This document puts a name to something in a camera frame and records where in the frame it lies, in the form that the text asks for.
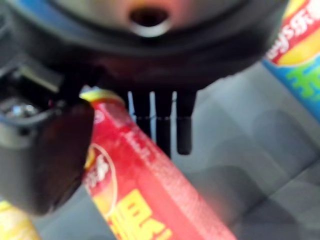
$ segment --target black plastic housing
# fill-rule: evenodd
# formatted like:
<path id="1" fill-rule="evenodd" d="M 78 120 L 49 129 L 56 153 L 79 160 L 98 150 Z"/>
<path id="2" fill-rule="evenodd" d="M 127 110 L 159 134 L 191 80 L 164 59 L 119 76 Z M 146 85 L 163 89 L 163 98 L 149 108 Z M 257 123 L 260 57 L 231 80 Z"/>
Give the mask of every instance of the black plastic housing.
<path id="1" fill-rule="evenodd" d="M 7 1 L 15 39 L 54 69 L 104 70 L 104 86 L 122 91 L 192 90 L 258 61 L 275 40 L 288 0 L 247 0 L 196 26 L 145 39 L 100 29 L 48 0 Z"/>

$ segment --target gray surface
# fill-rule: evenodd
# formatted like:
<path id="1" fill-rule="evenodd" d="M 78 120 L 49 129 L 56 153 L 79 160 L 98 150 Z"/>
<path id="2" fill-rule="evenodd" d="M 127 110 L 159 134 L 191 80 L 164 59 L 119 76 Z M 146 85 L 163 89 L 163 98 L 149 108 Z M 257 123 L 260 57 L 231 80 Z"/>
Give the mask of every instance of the gray surface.
<path id="1" fill-rule="evenodd" d="M 172 158 L 240 240 L 320 239 L 320 125 L 260 64 L 201 91 L 193 125 Z M 113 239 L 83 189 L 35 222 L 44 240 Z"/>

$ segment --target red packaging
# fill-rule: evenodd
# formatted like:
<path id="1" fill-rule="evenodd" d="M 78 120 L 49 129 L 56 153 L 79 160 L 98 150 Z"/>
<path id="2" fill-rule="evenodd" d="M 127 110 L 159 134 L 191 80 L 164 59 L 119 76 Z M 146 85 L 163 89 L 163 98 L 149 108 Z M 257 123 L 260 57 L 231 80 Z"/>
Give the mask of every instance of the red packaging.
<path id="1" fill-rule="evenodd" d="M 87 92 L 95 121 L 84 185 L 119 240 L 235 240 L 120 98 Z"/>

